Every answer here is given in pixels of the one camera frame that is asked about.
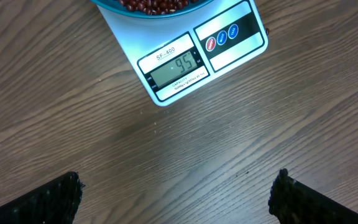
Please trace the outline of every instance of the blue bowl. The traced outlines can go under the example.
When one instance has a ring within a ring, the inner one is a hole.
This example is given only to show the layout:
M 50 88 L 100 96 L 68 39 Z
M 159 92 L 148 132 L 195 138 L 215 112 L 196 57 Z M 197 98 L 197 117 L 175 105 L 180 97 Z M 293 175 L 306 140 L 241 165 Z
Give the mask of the blue bowl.
M 108 9 L 112 12 L 116 12 L 124 16 L 141 18 L 141 19 L 162 19 L 162 18 L 180 16 L 189 13 L 191 11 L 197 10 L 205 6 L 206 4 L 210 3 L 213 0 L 199 0 L 196 3 L 190 2 L 188 6 L 184 7 L 182 10 L 178 10 L 176 13 L 166 14 L 166 15 L 155 15 L 155 16 L 148 16 L 144 12 L 139 12 L 139 11 L 130 12 L 124 6 L 119 4 L 117 0 L 91 0 L 91 1 L 93 1 L 94 3 L 105 9 Z

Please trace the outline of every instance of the wooden surface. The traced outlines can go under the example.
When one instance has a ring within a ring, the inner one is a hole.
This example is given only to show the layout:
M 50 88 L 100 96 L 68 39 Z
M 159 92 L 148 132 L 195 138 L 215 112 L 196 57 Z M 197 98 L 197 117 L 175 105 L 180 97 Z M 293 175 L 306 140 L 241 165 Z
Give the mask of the wooden surface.
M 159 108 L 93 3 L 0 1 L 0 205 L 74 170 L 75 223 L 278 223 L 286 167 L 358 212 L 358 1 L 256 3 L 267 51 Z

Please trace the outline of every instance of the digital scale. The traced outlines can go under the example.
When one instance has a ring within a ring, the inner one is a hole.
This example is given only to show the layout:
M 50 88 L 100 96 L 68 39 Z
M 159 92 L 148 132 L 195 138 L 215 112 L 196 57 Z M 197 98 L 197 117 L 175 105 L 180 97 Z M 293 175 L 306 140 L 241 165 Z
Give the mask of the digital scale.
M 253 0 L 214 0 L 166 19 L 132 18 L 99 9 L 159 106 L 240 66 L 268 45 Z

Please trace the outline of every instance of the bowl rim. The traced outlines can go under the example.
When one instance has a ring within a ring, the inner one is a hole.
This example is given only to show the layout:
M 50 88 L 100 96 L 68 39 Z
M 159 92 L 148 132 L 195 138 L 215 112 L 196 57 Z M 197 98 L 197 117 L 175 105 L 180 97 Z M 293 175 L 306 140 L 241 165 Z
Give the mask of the bowl rim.
M 173 13 L 173 14 L 155 15 L 155 16 L 148 16 L 146 14 L 135 14 L 135 13 L 132 13 L 130 11 L 119 10 L 119 9 L 111 7 L 111 6 L 109 6 L 109 5 L 107 5 L 107 4 L 103 3 L 103 2 L 100 2 L 100 0 L 91 0 L 91 1 L 94 2 L 97 5 L 105 8 L 105 9 L 107 9 L 107 10 L 110 10 L 112 12 L 115 12 L 115 13 L 118 13 L 118 14 L 121 14 L 121 15 L 124 15 L 124 16 L 129 16 L 129 17 L 134 17 L 134 18 L 139 18 L 139 19 L 165 19 L 165 18 L 184 15 L 186 13 L 195 11 L 195 10 L 207 5 L 208 3 L 212 2 L 213 0 L 205 0 L 205 2 L 202 2 L 202 3 L 200 3 L 199 5 L 197 5 L 195 7 L 191 7 L 189 9 L 184 9 L 184 10 L 181 10 L 180 12 L 176 12 L 176 13 Z

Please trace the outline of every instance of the black object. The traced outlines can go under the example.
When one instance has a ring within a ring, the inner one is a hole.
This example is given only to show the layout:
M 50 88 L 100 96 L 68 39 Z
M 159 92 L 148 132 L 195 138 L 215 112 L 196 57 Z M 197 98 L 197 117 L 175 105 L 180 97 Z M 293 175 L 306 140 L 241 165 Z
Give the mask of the black object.
M 76 172 L 68 172 L 53 181 L 0 207 L 3 224 L 69 224 L 82 199 Z
M 358 213 L 292 179 L 286 169 L 280 170 L 270 194 L 269 213 L 281 224 L 358 224 Z

